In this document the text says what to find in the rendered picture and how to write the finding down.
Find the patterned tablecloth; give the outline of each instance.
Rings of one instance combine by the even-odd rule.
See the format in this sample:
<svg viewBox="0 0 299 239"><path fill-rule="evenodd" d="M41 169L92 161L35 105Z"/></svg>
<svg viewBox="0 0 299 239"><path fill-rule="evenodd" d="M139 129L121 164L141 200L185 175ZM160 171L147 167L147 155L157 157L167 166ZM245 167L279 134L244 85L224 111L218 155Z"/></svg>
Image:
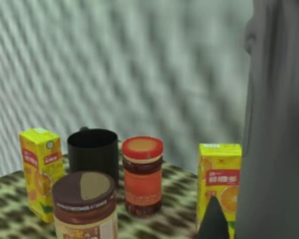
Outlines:
<svg viewBox="0 0 299 239"><path fill-rule="evenodd" d="M65 171L69 172L66 157ZM123 166L117 193L119 239L195 238L196 176L163 164L163 207L147 219L130 216L124 208ZM37 218L27 205L22 171L0 178L0 239L55 239L54 224Z"/></svg>

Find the leopard print tablecloth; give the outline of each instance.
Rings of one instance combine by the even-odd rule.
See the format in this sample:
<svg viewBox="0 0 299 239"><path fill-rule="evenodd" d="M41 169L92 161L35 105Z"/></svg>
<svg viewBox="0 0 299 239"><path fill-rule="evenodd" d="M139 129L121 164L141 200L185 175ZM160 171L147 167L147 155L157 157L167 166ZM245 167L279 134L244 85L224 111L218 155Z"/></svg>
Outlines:
<svg viewBox="0 0 299 239"><path fill-rule="evenodd" d="M66 157L65 171L69 172ZM163 164L163 207L148 219L130 216L124 208L123 166L117 193L119 239L195 238L196 176ZM27 205L22 171L0 178L0 239L55 239L54 224L36 217Z"/></svg>

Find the jar lid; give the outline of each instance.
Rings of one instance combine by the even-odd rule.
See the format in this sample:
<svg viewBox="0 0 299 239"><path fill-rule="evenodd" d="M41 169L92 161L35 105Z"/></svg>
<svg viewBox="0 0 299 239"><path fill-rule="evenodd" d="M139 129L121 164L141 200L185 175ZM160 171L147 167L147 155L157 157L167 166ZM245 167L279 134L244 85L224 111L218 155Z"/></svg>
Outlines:
<svg viewBox="0 0 299 239"><path fill-rule="evenodd" d="M115 183L101 172L76 172L53 185L52 197L54 205L63 210L90 211L103 207L115 197Z"/></svg>
<svg viewBox="0 0 299 239"><path fill-rule="evenodd" d="M122 153L133 159L155 158L163 153L163 142L150 136L128 138L122 144Z"/></svg>

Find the gray fabric background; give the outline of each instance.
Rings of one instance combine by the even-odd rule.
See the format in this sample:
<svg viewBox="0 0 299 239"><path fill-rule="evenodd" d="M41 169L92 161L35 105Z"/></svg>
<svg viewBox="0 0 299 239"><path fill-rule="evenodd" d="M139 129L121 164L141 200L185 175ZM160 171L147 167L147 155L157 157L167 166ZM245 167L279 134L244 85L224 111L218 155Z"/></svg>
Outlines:
<svg viewBox="0 0 299 239"><path fill-rule="evenodd" d="M251 0L0 0L0 176L17 134L104 127L163 139L196 172L199 142L240 142Z"/></svg>

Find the jar with red lid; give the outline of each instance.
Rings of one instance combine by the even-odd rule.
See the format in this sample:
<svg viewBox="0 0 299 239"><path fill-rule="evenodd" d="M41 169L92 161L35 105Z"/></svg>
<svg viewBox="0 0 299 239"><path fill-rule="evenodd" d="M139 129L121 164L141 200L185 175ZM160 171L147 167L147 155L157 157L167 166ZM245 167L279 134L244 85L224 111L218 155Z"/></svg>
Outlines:
<svg viewBox="0 0 299 239"><path fill-rule="evenodd" d="M117 239L116 186L100 172L69 174L52 187L57 239Z"/></svg>
<svg viewBox="0 0 299 239"><path fill-rule="evenodd" d="M135 216L146 217L161 208L161 166L163 142L137 136L122 144L125 208Z"/></svg>

